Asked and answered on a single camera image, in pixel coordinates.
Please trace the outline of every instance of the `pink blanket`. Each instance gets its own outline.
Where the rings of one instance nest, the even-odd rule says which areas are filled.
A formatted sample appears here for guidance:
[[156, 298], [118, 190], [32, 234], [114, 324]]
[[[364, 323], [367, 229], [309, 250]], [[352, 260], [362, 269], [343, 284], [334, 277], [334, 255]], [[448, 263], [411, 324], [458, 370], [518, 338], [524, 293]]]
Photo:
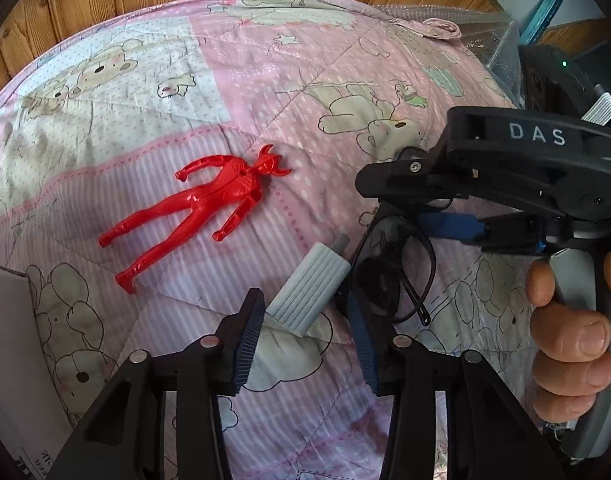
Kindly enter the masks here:
[[[349, 257], [376, 206], [354, 189], [365, 164], [432, 147], [455, 105], [510, 106], [458, 37], [453, 24], [394, 20], [350, 0], [183, 0], [86, 30], [15, 77], [0, 94], [0, 264], [28, 272], [46, 376], [70, 423], [133, 350], [183, 349], [236, 312], [251, 286], [269, 303], [317, 241], [348, 234]], [[252, 162], [264, 144], [294, 171], [269, 180], [232, 235], [211, 238], [231, 212], [221, 211], [140, 275], [136, 296], [117, 286], [114, 274], [183, 213], [104, 250], [102, 232], [215, 176], [176, 181], [190, 161]], [[436, 351], [481, 350], [521, 396], [531, 364], [524, 262], [448, 242], [437, 252], [432, 325], [415, 318], [401, 332]], [[425, 272], [422, 263], [410, 248], [410, 273]], [[246, 389], [220, 404], [235, 478], [359, 480], [380, 470], [391, 400], [365, 385], [332, 308], [305, 338], [266, 319]], [[168, 406], [173, 478], [173, 396]], [[25, 441], [15, 423], [18, 442], [4, 444], [42, 478], [43, 453], [54, 458], [58, 446]], [[440, 416], [437, 474], [444, 431]]]

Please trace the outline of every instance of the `gray handle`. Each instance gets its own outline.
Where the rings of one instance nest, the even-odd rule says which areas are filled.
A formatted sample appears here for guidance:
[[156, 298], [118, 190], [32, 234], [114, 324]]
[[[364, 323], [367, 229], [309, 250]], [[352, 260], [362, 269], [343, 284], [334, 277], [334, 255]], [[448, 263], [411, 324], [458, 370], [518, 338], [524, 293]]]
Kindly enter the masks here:
[[[611, 293], [603, 275], [605, 252], [564, 250], [550, 259], [556, 278], [557, 300], [571, 308], [587, 308], [605, 314], [611, 323]], [[611, 341], [607, 350], [611, 352]], [[561, 449], [572, 458], [594, 458], [611, 442], [611, 383], [601, 393], [572, 433], [563, 437]]]

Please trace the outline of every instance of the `red plastic figurine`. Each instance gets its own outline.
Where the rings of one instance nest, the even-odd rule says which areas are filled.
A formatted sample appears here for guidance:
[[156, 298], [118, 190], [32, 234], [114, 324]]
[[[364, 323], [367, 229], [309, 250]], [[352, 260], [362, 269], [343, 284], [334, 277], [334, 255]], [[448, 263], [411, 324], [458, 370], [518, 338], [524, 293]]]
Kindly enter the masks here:
[[148, 209], [137, 211], [101, 235], [99, 245], [107, 247], [115, 238], [129, 233], [132, 229], [154, 218], [177, 213], [184, 209], [191, 209], [191, 213], [179, 224], [179, 227], [172, 232], [167, 240], [139, 256], [131, 267], [119, 272], [115, 276], [117, 283], [127, 293], [134, 294], [135, 287], [132, 280], [137, 274], [190, 240], [219, 209], [231, 203], [241, 202], [223, 227], [216, 231], [212, 237], [220, 242], [234, 231], [241, 220], [263, 198], [259, 176], [286, 176], [292, 172], [292, 170], [279, 168], [281, 155], [269, 153], [271, 147], [272, 144], [263, 146], [259, 152], [259, 157], [252, 166], [248, 166], [245, 160], [234, 155], [212, 155], [191, 162], [175, 174], [175, 177], [180, 181], [185, 182], [190, 173], [202, 168], [215, 166], [223, 168], [223, 170], [212, 182], [186, 189], [161, 200], [161, 202]]

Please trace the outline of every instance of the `screw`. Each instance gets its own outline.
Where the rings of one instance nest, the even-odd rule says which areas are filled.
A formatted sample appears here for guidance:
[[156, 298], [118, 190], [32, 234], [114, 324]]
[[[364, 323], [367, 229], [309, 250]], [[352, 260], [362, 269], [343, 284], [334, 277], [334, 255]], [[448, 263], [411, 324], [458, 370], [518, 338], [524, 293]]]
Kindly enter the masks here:
[[210, 334], [210, 335], [204, 335], [201, 338], [201, 340], [199, 341], [199, 343], [201, 344], [203, 348], [214, 348], [219, 343], [221, 343], [221, 341], [214, 334]]
[[130, 354], [130, 357], [129, 357], [130, 362], [134, 363], [135, 365], [142, 363], [147, 358], [148, 358], [148, 352], [146, 352], [145, 350], [135, 350], [134, 352], [132, 352], [132, 354]]
[[475, 350], [467, 350], [463, 354], [463, 357], [465, 357], [465, 360], [473, 365], [479, 364], [483, 359], [483, 357], [481, 357], [481, 354], [479, 354], [479, 352]]
[[397, 348], [408, 348], [412, 344], [412, 339], [407, 335], [399, 334], [392, 339], [392, 343]]

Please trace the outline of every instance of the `fingernail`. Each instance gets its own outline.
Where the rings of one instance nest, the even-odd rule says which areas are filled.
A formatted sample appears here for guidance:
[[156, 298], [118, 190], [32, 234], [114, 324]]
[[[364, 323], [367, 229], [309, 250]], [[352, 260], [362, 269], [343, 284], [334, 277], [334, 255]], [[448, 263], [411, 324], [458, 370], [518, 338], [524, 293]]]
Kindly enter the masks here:
[[589, 357], [598, 356], [603, 350], [606, 337], [603, 323], [595, 321], [589, 324], [581, 335], [581, 351]]
[[570, 397], [568, 400], [568, 411], [574, 413], [585, 413], [594, 404], [595, 396]]
[[611, 359], [599, 359], [588, 368], [586, 383], [590, 386], [601, 388], [607, 386], [611, 381]]

